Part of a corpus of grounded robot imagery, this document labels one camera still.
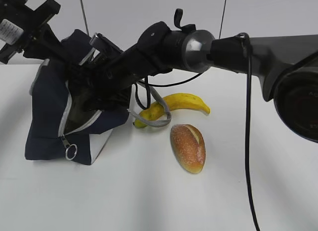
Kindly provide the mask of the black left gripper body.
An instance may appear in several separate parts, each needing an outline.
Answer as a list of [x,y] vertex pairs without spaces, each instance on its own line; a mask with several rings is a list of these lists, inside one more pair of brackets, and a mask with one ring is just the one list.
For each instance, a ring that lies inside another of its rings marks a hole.
[[0,50],[0,61],[7,64],[30,42],[37,42],[37,31],[60,11],[55,0],[46,0],[35,10],[26,5],[28,0],[0,0],[0,39],[5,45]]

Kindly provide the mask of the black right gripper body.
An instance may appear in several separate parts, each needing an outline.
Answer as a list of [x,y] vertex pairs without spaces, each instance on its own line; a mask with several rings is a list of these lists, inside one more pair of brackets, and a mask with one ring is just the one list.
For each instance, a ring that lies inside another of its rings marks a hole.
[[172,30],[163,21],[148,27],[137,43],[116,58],[100,52],[92,62],[69,71],[72,95],[88,93],[85,110],[105,109],[117,102],[116,96],[142,79],[172,71],[164,59],[164,42]]

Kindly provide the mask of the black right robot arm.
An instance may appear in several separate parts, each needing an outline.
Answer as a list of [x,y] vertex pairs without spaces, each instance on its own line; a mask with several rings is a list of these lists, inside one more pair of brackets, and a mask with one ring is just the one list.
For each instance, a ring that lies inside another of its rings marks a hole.
[[318,37],[215,39],[195,25],[171,30],[164,22],[148,27],[124,52],[105,41],[106,60],[69,66],[70,80],[107,99],[148,76],[174,69],[201,74],[211,67],[255,76],[265,101],[273,101],[283,123],[298,136],[318,140]]

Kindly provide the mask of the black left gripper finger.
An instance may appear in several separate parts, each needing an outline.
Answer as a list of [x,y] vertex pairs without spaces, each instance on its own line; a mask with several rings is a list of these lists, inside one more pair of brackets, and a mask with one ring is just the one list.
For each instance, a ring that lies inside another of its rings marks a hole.
[[66,64],[74,62],[72,55],[55,36],[48,24],[44,24],[37,31],[37,58],[53,58]]
[[23,57],[28,59],[48,59],[54,56],[54,53],[50,50],[50,45],[44,42],[30,42],[23,49]]

